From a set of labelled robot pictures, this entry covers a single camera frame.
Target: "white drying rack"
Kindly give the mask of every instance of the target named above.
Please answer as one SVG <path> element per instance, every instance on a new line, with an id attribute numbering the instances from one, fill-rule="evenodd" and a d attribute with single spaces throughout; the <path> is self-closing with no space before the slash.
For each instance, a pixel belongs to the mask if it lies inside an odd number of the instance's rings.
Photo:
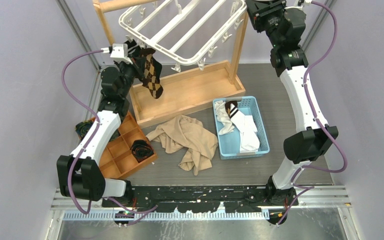
<path id="1" fill-rule="evenodd" d="M 192 37 L 192 35 L 202 26 L 207 20 L 227 1 L 227 0 L 218 0 L 209 10 L 208 12 L 198 21 L 195 25 L 180 38 L 180 40 L 173 45 L 170 49 L 167 49 L 159 44 L 159 42 L 168 35 L 178 24 L 180 24 L 185 18 L 194 10 L 194 8 L 202 1 L 202 0 L 191 0 L 184 8 L 180 6 L 177 0 L 174 0 L 176 6 L 179 9 L 178 14 L 170 20 L 157 34 L 154 36 L 145 36 L 140 33 L 140 30 L 144 28 L 149 22 L 152 21 L 159 13 L 162 12 L 164 8 L 166 8 L 173 0 L 165 0 L 162 2 L 150 15 L 148 15 L 142 22 L 140 22 L 136 27 L 132 27 L 131 24 L 131 16 L 135 11 L 139 11 L 140 14 L 144 17 L 144 7 L 141 5 L 130 7 L 126 12 L 124 12 L 120 18 L 118 19 L 119 25 L 125 29 L 129 34 L 133 37 L 137 38 L 141 43 L 145 43 L 149 47 L 163 53 L 169 58 L 173 59 L 176 64 L 176 69 L 180 72 L 180 65 L 194 65 L 198 64 L 201 70 L 204 69 L 205 64 L 205 54 L 208 53 L 209 57 L 213 56 L 214 49 L 217 48 L 215 44 L 217 41 L 222 39 L 224 43 L 232 34 L 228 33 L 228 30 L 233 26 L 235 30 L 242 23 L 241 16 L 247 10 L 247 5 L 245 0 L 235 0 L 232 4 L 232 9 L 230 12 L 230 18 L 221 26 L 221 28 L 214 33 L 214 35 L 205 43 L 201 49 L 191 58 L 185 58 L 178 54 L 176 51 L 180 49 L 185 42 Z"/>

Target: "white wall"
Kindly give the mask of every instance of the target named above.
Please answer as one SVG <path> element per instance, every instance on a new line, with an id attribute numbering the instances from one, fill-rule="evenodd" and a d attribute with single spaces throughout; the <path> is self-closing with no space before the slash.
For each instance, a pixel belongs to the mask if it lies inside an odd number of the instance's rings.
<path id="1" fill-rule="evenodd" d="M 61 85 L 83 52 L 53 0 L 0 0 L 0 239 L 37 240 L 58 186 L 56 161 L 78 142 L 86 112 Z M 87 101 L 96 71 L 73 64 L 67 81 Z"/>
<path id="2" fill-rule="evenodd" d="M 179 4 L 183 7 L 187 5 L 191 0 L 179 0 Z M 108 40 L 105 36 L 104 30 L 101 26 L 101 23 L 97 17 L 92 0 L 66 0 L 69 5 L 74 17 L 76 18 L 77 23 L 79 24 L 83 34 L 85 35 L 90 47 L 92 49 L 100 49 L 108 46 Z M 199 5 L 190 13 L 190 15 L 182 22 L 174 32 L 164 38 L 161 41 L 163 46 L 172 47 L 180 38 L 183 36 L 187 30 L 189 30 L 201 17 L 210 9 L 216 0 L 202 0 Z M 192 57 L 198 50 L 210 39 L 210 37 L 221 27 L 221 25 L 230 17 L 229 13 L 232 7 L 233 0 L 226 0 L 222 7 L 214 14 L 208 22 L 201 27 L 194 36 L 192 36 L 189 41 L 186 42 L 185 47 L 179 49 L 177 54 L 180 56 L 185 56 L 185 58 Z M 295 0 L 288 0 L 287 5 L 292 6 L 295 3 Z M 152 3 L 144 4 L 146 7 L 146 13 L 149 15 L 154 7 Z M 302 39 L 304 39 L 308 30 L 313 26 L 316 16 L 320 12 L 317 7 L 306 7 L 305 12 L 307 13 L 307 30 L 303 34 Z M 118 42 L 126 41 L 127 32 L 122 29 L 118 24 L 118 19 L 120 15 L 125 10 L 108 12 L 105 14 L 108 24 L 114 34 L 115 40 Z M 147 37 L 152 37 L 158 32 L 165 24 L 167 24 L 178 12 L 174 2 L 169 4 L 166 9 L 162 12 L 162 15 L 156 17 L 152 22 L 149 23 L 148 27 L 145 27 L 141 33 Z M 133 18 L 132 24 L 136 26 L 142 19 L 140 18 L 139 13 L 136 15 L 136 18 Z M 218 49 L 215 50 L 213 58 L 206 58 L 207 63 L 215 63 L 223 60 L 230 60 L 233 54 L 233 45 L 235 42 L 235 31 L 233 27 L 229 31 L 233 34 L 231 39 L 226 43 L 222 43 L 220 40 L 216 46 Z M 269 63 L 270 62 L 270 50 L 272 45 L 270 44 L 269 39 L 266 36 L 266 33 L 257 33 L 252 24 L 249 23 L 246 29 L 245 40 L 243 44 L 242 55 L 240 58 L 241 63 Z M 155 55 L 161 63 L 172 64 L 173 60 L 168 57 L 157 53 Z M 113 61 L 109 57 L 97 56 L 100 64 L 111 65 Z"/>
<path id="3" fill-rule="evenodd" d="M 332 9 L 337 43 L 311 79 L 349 158 L 348 169 L 333 177 L 346 186 L 363 239 L 384 239 L 384 1 L 337 1 Z M 310 62 L 326 51 L 332 32 L 327 19 L 307 52 Z M 326 157 L 332 169 L 342 166 L 334 147 Z"/>

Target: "wooden organizer box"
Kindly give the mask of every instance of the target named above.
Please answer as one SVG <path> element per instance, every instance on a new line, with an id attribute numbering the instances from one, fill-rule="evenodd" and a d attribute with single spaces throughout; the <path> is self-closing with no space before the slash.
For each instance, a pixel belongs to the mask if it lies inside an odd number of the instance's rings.
<path id="1" fill-rule="evenodd" d="M 149 145 L 151 143 L 130 112 L 127 113 L 123 123 L 118 128 L 118 132 L 120 136 L 106 145 L 99 161 L 99 169 L 104 178 L 126 179 L 158 157 L 154 152 L 152 156 L 139 163 L 133 156 L 130 148 L 135 140 L 145 140 Z"/>
<path id="2" fill-rule="evenodd" d="M 154 0 L 110 0 L 106 2 L 93 0 L 93 6 L 110 45 L 115 43 L 115 39 L 105 13 L 150 2 L 154 2 Z M 248 13 L 245 12 L 241 18 L 243 23 L 236 31 L 233 57 L 230 63 L 221 61 L 206 65 L 203 71 L 195 68 L 161 78 L 164 92 L 159 99 L 154 99 L 149 90 L 141 84 L 134 85 L 130 89 L 131 104 L 139 126 L 149 127 L 168 121 L 180 114 L 186 115 L 211 108 L 212 101 L 217 98 L 245 95 L 245 88 L 237 76 L 237 72 L 248 24 Z"/>

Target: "cable connector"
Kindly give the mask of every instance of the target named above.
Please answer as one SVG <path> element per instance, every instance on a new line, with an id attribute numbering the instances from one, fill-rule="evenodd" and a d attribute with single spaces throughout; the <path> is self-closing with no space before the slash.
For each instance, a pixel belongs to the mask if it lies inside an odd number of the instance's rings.
<path id="1" fill-rule="evenodd" d="M 102 52 L 103 54 L 109 54 L 110 53 L 110 48 L 109 47 L 101 48 L 101 50 L 103 51 Z"/>

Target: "beige cloth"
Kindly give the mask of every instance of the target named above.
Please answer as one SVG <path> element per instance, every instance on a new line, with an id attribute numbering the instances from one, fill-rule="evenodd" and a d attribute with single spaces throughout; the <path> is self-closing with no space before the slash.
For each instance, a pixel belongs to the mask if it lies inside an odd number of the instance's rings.
<path id="1" fill-rule="evenodd" d="M 202 122 L 184 115 L 158 125 L 146 137 L 150 141 L 160 142 L 168 154 L 183 147 L 189 148 L 179 167 L 186 171 L 193 168 L 195 176 L 199 171 L 212 167 L 211 159 L 219 145 L 217 136 L 205 129 Z"/>

